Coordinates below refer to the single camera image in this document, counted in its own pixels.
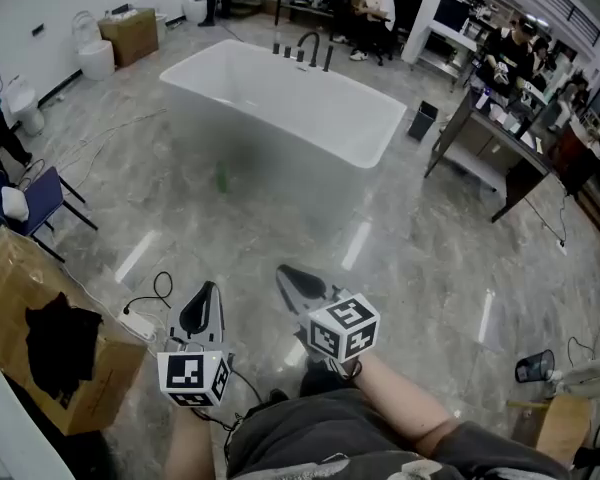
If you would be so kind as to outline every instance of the black and white marker cube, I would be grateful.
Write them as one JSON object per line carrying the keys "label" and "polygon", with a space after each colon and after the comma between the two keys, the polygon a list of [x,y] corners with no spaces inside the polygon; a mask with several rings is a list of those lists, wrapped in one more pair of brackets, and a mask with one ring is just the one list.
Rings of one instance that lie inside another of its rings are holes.
{"label": "black and white marker cube", "polygon": [[160,391],[182,407],[220,405],[229,366],[222,352],[159,352]]}
{"label": "black and white marker cube", "polygon": [[376,344],[380,314],[361,294],[308,313],[309,345],[343,363]]}

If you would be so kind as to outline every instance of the white toilet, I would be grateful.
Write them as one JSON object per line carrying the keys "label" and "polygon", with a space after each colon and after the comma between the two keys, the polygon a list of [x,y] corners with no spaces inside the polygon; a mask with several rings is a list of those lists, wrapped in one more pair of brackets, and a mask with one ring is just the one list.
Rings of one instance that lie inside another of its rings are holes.
{"label": "white toilet", "polygon": [[82,74],[90,80],[111,76],[115,71],[113,45],[102,39],[95,18],[87,11],[80,11],[71,26]]}
{"label": "white toilet", "polygon": [[16,121],[22,123],[27,135],[34,136],[42,131],[44,116],[38,108],[38,97],[24,76],[18,75],[9,82],[3,95],[9,112]]}
{"label": "white toilet", "polygon": [[200,23],[207,16],[207,0],[184,0],[182,10],[187,21]]}

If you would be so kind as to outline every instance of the faucet handle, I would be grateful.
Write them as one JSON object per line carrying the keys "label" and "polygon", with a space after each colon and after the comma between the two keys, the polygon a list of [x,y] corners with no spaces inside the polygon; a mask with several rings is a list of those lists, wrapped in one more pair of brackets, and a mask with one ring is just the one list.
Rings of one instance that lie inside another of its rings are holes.
{"label": "faucet handle", "polygon": [[327,59],[324,61],[324,68],[322,69],[322,71],[324,71],[325,73],[327,71],[329,71],[329,64],[331,63],[331,55],[333,55],[333,45],[329,45],[329,48],[327,50]]}

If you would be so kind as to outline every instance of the blue chair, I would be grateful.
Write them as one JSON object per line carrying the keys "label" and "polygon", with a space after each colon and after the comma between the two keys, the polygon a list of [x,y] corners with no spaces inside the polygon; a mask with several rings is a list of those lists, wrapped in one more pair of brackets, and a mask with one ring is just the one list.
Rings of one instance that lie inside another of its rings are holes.
{"label": "blue chair", "polygon": [[26,222],[9,219],[2,212],[2,187],[6,186],[7,183],[7,177],[0,171],[0,226],[5,225],[20,235],[30,236],[40,247],[58,261],[64,263],[64,259],[59,256],[58,253],[33,236],[43,224],[51,231],[54,231],[53,226],[51,226],[47,220],[58,208],[64,206],[85,224],[91,226],[96,231],[98,230],[98,227],[93,222],[64,200],[62,194],[63,186],[80,201],[83,203],[85,202],[85,200],[60,177],[55,167],[47,169],[44,174],[38,177],[38,179],[24,191],[24,196],[27,200],[27,205],[29,206],[29,218]]}

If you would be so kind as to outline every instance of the white bag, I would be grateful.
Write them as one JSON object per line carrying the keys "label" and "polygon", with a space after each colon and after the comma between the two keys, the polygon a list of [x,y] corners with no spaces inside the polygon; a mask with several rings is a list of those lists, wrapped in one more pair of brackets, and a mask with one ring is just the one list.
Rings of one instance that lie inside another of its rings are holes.
{"label": "white bag", "polygon": [[29,205],[24,192],[11,187],[2,187],[2,213],[10,219],[26,222],[29,218]]}

